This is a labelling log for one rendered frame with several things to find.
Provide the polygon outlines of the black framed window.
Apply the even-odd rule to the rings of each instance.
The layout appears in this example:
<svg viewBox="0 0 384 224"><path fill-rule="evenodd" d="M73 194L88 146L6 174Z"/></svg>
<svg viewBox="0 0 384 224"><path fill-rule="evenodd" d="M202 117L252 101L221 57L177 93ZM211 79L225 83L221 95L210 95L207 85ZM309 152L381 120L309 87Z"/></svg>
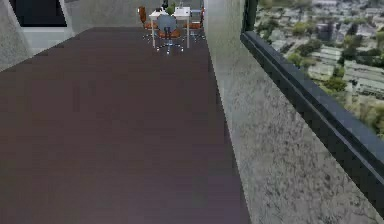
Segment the black framed window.
<svg viewBox="0 0 384 224"><path fill-rule="evenodd" d="M254 31L245 0L240 40L384 219L384 141Z"/></svg>

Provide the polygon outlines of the grey backed office chair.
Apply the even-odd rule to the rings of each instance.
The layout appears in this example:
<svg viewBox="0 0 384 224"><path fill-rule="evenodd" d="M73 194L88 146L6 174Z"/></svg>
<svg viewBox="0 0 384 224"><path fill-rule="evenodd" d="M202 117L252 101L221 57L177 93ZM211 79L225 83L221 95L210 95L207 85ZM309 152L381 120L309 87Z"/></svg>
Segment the grey backed office chair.
<svg viewBox="0 0 384 224"><path fill-rule="evenodd" d="M184 47L178 40L181 38L181 30L177 27L177 20L174 16L161 14L157 18L158 23L158 37L164 41L160 46L156 47L156 51L159 52L162 48L166 49L166 53L170 54L171 48L179 48L181 52L184 51Z"/></svg>

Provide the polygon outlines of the white table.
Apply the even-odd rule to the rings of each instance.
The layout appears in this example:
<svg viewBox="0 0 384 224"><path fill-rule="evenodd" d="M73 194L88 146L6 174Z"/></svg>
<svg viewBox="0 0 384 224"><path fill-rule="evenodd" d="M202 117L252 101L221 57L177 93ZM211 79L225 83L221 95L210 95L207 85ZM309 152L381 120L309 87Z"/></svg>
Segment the white table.
<svg viewBox="0 0 384 224"><path fill-rule="evenodd" d="M190 22L190 15L191 15L191 9L190 7L182 7L179 9L179 7L176 7L176 11L171 14L171 16L174 16L176 20L186 20L187 23ZM151 14L149 14L149 19L151 22L151 25L153 25L154 21L157 20L157 18L160 15L168 15L165 9L161 10L154 10ZM151 28L152 35L154 35L154 28ZM187 24L187 34L189 35L189 25ZM152 36L152 45L155 47L155 36ZM189 37L187 38L187 48L189 48Z"/></svg>

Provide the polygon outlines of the orange office chair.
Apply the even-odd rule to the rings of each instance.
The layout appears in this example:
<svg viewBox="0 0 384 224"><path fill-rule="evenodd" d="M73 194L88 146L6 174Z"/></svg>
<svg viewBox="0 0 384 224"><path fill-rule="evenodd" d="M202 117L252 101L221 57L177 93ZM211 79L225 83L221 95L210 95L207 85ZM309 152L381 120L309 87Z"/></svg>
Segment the orange office chair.
<svg viewBox="0 0 384 224"><path fill-rule="evenodd" d="M145 34L143 38L146 39L148 42L150 42L152 40L152 29L156 30L158 28L158 25L155 22L151 23L147 21L146 10L144 6L138 7L138 14L139 14L143 29L148 31L148 34Z"/></svg>
<svg viewBox="0 0 384 224"><path fill-rule="evenodd" d="M191 16L198 15L198 19L185 23L183 26L185 30L189 31L189 36L192 37L194 41L205 39L203 33L204 11L205 9L203 7L199 10L192 10Z"/></svg>

